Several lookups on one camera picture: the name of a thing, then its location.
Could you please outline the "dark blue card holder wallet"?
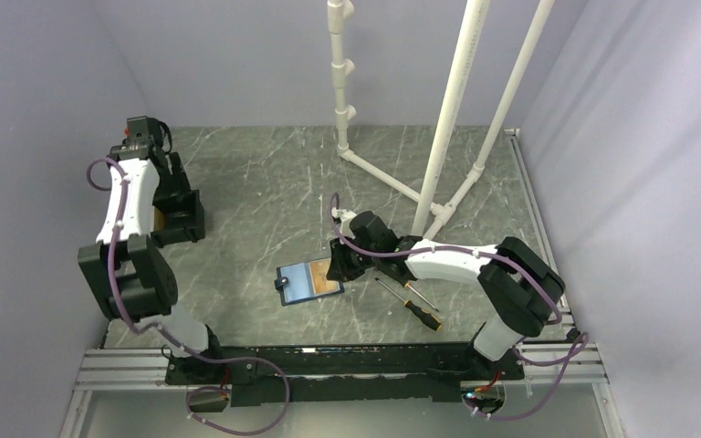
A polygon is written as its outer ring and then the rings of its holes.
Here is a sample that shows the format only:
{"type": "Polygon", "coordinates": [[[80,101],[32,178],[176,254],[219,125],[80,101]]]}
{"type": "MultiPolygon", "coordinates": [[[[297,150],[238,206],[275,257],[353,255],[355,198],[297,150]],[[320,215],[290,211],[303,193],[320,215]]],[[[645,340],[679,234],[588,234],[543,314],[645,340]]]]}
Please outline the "dark blue card holder wallet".
{"type": "Polygon", "coordinates": [[[342,294],[345,291],[344,285],[338,281],[340,288],[336,292],[315,295],[309,271],[310,262],[301,262],[277,268],[274,288],[279,294],[282,306],[296,305],[323,297],[331,297],[342,294]]]}

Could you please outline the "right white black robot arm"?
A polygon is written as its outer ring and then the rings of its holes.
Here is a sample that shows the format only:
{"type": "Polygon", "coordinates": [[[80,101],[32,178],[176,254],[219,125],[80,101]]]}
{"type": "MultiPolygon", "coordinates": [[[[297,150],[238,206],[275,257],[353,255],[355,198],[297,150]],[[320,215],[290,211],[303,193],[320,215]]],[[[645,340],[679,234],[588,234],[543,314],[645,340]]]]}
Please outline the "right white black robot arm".
{"type": "Polygon", "coordinates": [[[557,306],[565,291],[561,277],[520,239],[498,245],[449,245],[420,236],[398,236],[376,214],[331,207],[327,277],[350,282],[369,269],[405,286],[417,280],[479,285],[494,315],[472,340],[466,366],[479,379],[498,371],[502,357],[517,343],[539,336],[561,321],[557,306]]]}

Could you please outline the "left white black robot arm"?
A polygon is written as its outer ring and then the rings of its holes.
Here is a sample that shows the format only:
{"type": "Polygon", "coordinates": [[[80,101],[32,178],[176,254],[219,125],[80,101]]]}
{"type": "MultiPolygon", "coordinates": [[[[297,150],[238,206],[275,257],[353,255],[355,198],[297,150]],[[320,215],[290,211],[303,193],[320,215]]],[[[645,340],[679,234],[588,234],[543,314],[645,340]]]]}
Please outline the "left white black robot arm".
{"type": "Polygon", "coordinates": [[[158,333],[199,381],[218,381],[226,359],[217,337],[180,305],[161,253],[206,236],[201,194],[173,150],[170,128],[150,116],[129,118],[122,142],[101,162],[110,174],[107,212],[94,243],[79,249],[78,266],[102,314],[134,334],[158,333]]]}

